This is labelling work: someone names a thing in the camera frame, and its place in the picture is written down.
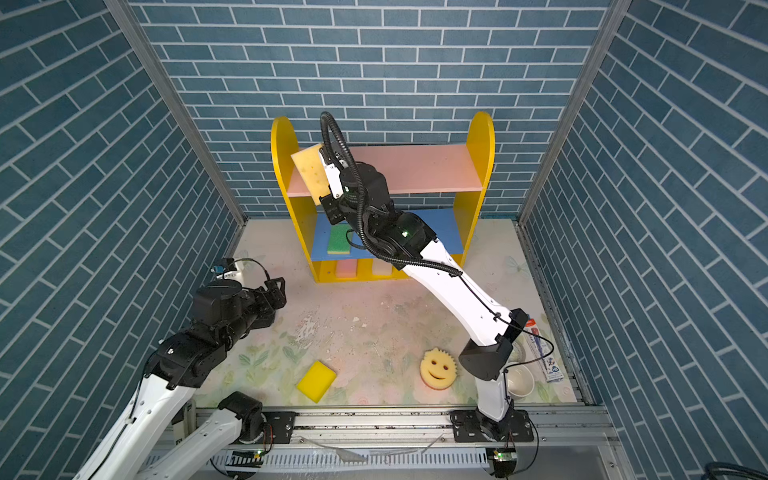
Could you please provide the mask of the bright yellow sponge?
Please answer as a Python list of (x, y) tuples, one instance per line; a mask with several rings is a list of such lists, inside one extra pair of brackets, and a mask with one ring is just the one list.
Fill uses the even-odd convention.
[(337, 373), (321, 361), (315, 361), (297, 384), (297, 390), (314, 403), (319, 403), (329, 390)]

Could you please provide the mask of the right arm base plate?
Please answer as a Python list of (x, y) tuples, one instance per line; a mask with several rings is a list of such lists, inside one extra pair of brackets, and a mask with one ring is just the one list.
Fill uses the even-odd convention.
[(453, 410), (449, 413), (454, 441), (457, 443), (479, 442), (531, 442), (533, 427), (525, 410), (509, 409), (504, 418), (495, 421), (478, 409)]

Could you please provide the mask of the beige pale pink sponge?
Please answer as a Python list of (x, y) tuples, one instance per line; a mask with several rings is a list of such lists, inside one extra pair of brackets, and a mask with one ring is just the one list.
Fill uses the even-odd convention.
[(393, 266), (380, 259), (374, 259), (372, 261), (371, 273), (374, 277), (389, 277), (392, 275)]

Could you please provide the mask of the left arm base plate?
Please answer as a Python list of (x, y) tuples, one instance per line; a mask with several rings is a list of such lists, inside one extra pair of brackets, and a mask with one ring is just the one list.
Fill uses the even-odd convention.
[(217, 422), (215, 432), (222, 429), (229, 439), (227, 445), (256, 445), (271, 447), (289, 444), (293, 435), (296, 413), (292, 411), (274, 411), (251, 413), (242, 418), (230, 410), (216, 410), (210, 417), (223, 415)]

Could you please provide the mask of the pale yellow tan sponge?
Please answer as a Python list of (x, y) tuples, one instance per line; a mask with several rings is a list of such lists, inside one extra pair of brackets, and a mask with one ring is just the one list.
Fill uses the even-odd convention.
[(316, 206), (321, 204), (320, 199), (322, 197), (331, 193), (320, 152), (321, 148), (321, 144), (316, 144), (291, 155), (295, 171), (299, 174), (304, 187), (294, 188), (292, 181), (289, 186), (289, 195), (309, 196)]

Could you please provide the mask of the green sponge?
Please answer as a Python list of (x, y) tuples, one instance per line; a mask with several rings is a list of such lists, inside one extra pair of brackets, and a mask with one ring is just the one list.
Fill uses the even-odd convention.
[(326, 247), (328, 255), (348, 255), (351, 252), (351, 245), (347, 239), (349, 226), (346, 223), (332, 225)]

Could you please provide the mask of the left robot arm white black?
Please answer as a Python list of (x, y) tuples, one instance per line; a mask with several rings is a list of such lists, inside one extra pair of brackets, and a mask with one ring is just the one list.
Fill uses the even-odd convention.
[(192, 400), (235, 344), (271, 326), (287, 303), (281, 277), (242, 285), (243, 259), (224, 258), (214, 278), (193, 296), (190, 326), (165, 339), (148, 357), (135, 393), (103, 441), (80, 467), (79, 479), (189, 479), (233, 443), (271, 450), (275, 429), (260, 401), (234, 392), (184, 440), (151, 465), (145, 462), (171, 420)]

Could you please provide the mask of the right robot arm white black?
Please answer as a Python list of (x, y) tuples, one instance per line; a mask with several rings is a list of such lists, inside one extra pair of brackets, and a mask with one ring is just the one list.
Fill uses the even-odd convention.
[(346, 221), (360, 239), (357, 248), (418, 281), (459, 320), (470, 336), (459, 362), (475, 379), (479, 427), (491, 440), (510, 440), (513, 401), (506, 386), (507, 361), (528, 315), (492, 299), (421, 217), (395, 207), (385, 176), (354, 159), (331, 113), (321, 114), (320, 131), (320, 157), (330, 187), (320, 203), (329, 222)]

